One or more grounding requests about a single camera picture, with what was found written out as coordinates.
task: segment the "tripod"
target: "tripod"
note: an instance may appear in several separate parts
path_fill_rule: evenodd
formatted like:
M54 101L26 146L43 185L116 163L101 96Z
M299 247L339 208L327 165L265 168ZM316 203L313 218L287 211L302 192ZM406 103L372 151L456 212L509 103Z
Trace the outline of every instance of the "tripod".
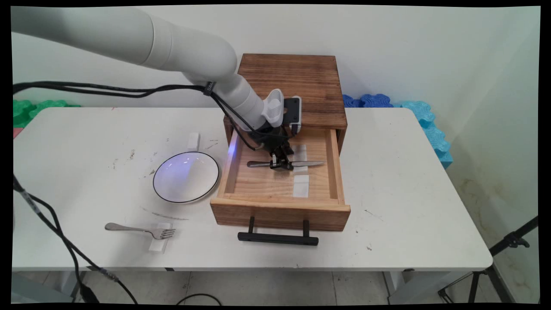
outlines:
M503 240L495 244L493 247L490 248L490 254L492 257L498 255L506 248L517 248L519 245L524 245L526 248L529 248L530 245L526 240L522 239L525 234L532 231L534 228L538 227L538 217L531 219L526 224L522 225L521 228L507 234ZM502 302L513 302L511 296L507 293L507 290L501 280L499 279L499 276L497 275L497 272L494 268L494 264L492 264L490 267L482 270L482 271L474 271L473 272L473 281L471 282L471 291L469 293L469 303L474 302L474 298L477 295L477 287L478 287L478 280L480 278L480 275L488 275L492 281L492 284L494 287L496 287L496 291L499 295L499 298ZM446 303L453 303L453 300L450 298L450 296L446 293L446 288L454 285L455 283L461 281L463 278L454 281L453 283L447 285L446 287L442 288L440 291L438 291L438 295L444 299Z

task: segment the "white table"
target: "white table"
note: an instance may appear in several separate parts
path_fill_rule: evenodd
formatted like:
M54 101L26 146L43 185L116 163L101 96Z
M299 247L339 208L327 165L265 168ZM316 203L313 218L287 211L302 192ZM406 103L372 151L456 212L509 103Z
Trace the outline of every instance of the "white table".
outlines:
M214 220L209 201L216 190L185 205L159 198L152 172L186 150L190 132L201 134L199 150L222 168L228 151L222 117L216 108L49 108L14 140L14 173L28 192L53 206L65 235L110 270L387 271L390 302L406 303L491 265L486 245L407 109L347 109L341 166L352 212L343 232L311 232L320 239L316 247L238 241L246 227ZM13 199L12 270L73 270L61 240L18 193ZM170 222L177 230L159 254L148 251L151 236L106 231L108 222L149 227ZM80 258L79 263L88 265ZM404 284L405 269L437 272L420 272Z

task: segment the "robotic arm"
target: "robotic arm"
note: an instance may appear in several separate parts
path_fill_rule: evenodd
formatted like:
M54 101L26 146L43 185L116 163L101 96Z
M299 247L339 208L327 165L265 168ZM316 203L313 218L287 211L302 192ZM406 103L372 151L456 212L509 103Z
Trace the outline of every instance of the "robotic arm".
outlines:
M224 39L177 26L130 7L11 7L12 31L56 41L149 68L179 71L193 84L214 82L213 91L256 131L286 135L283 93L262 100L235 73L237 57ZM278 160L292 154L288 142L258 135L231 111L232 119Z

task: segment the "knife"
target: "knife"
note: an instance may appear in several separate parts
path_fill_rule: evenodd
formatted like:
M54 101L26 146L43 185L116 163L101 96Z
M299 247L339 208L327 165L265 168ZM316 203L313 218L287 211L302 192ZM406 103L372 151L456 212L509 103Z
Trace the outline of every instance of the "knife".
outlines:
M322 163L324 163L324 161L320 161L320 162L312 162L312 161L291 162L291 164L295 167L315 166L315 165L321 165ZM250 167L250 168L270 167L270 162L250 161L250 162L247 162L247 167Z

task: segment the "wooden top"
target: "wooden top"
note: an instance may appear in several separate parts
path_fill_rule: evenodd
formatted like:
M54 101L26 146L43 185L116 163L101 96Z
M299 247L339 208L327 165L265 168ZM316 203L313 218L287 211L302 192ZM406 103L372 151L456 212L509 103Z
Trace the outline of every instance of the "wooden top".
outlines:
M261 99L275 88L302 97L302 126L346 129L335 56L243 54L237 73Z

